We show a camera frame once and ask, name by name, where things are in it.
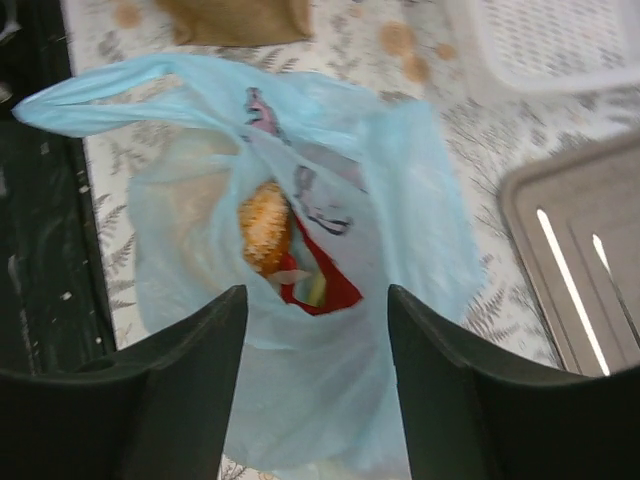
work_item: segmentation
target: brown paper bag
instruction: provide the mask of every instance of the brown paper bag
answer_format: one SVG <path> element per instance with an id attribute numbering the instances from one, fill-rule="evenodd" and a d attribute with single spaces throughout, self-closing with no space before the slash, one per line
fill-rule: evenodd
<path id="1" fill-rule="evenodd" d="M 311 37 L 310 0 L 156 0 L 178 45 L 253 47 Z"/>

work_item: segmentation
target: logo on bag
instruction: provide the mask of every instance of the logo on bag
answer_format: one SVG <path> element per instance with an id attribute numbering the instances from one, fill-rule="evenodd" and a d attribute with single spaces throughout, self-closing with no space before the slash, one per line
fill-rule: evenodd
<path id="1" fill-rule="evenodd" d="M 353 219 L 351 217 L 335 218 L 334 215 L 327 215 L 324 208 L 312 205 L 314 200 L 312 190 L 315 179 L 316 172 L 299 165 L 294 173 L 296 185 L 294 198 L 300 202 L 302 213 L 307 219 L 317 223 L 332 235 L 344 235 L 353 225 Z M 327 209 L 330 208 L 335 208 L 335 206 L 328 205 Z"/>
<path id="2" fill-rule="evenodd" d="M 280 128 L 278 117 L 275 112 L 262 99 L 262 92 L 259 88 L 247 88 L 247 103 L 245 104 L 245 109 L 247 113 L 254 115 L 254 118 L 249 120 L 247 125 L 258 128 L 263 132 L 270 133 L 274 137 L 278 137 L 287 145 L 291 144 L 284 134 L 284 131 Z"/>

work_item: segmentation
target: plastic bag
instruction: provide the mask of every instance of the plastic bag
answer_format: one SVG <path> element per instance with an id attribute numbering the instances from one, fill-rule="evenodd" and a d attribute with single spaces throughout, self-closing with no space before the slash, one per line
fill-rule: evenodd
<path id="1" fill-rule="evenodd" d="M 91 103 L 170 73 L 183 85 L 146 103 Z M 402 285 L 459 321 L 481 283 L 461 195 L 426 103 L 389 106 L 320 74 L 275 76 L 217 58 L 154 54 L 62 82 L 15 114 L 73 137 L 161 119 L 230 140 L 226 154 L 165 155 L 131 180 L 146 327 L 156 332 L 246 284 L 249 325 L 225 453 L 283 480 L 409 478 L 387 288 Z M 206 146 L 206 133 L 194 135 Z M 224 195 L 188 215 L 176 192 L 206 196 L 208 182 L 224 172 Z M 244 262 L 237 208 L 270 178 L 362 292 L 353 308 L 307 315 Z"/>

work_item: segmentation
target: translucent plastic bag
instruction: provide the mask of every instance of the translucent plastic bag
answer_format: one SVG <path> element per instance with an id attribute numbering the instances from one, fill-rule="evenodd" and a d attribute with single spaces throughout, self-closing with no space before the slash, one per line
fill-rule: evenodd
<path id="1" fill-rule="evenodd" d="M 183 85 L 146 103 L 91 103 L 169 73 Z M 201 154 L 168 152 L 131 181 L 146 327 L 158 331 L 246 284 L 249 326 L 225 452 L 283 479 L 408 478 L 387 288 L 402 285 L 459 321 L 481 283 L 426 103 L 389 106 L 319 74 L 274 76 L 211 57 L 155 54 L 62 82 L 15 114 L 74 137 L 147 119 L 200 129 L 181 141 L 203 146 Z M 227 150 L 204 148 L 214 137 Z M 244 262 L 237 208 L 271 178 L 362 292 L 353 308 L 307 315 Z M 209 195 L 214 184 L 225 193 Z"/>

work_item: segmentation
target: gray tray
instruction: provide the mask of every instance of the gray tray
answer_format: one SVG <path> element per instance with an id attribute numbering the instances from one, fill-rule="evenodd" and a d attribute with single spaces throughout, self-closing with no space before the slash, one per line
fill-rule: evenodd
<path id="1" fill-rule="evenodd" d="M 565 368 L 600 376 L 640 364 L 640 133 L 527 165 L 507 176 L 500 203 Z"/>

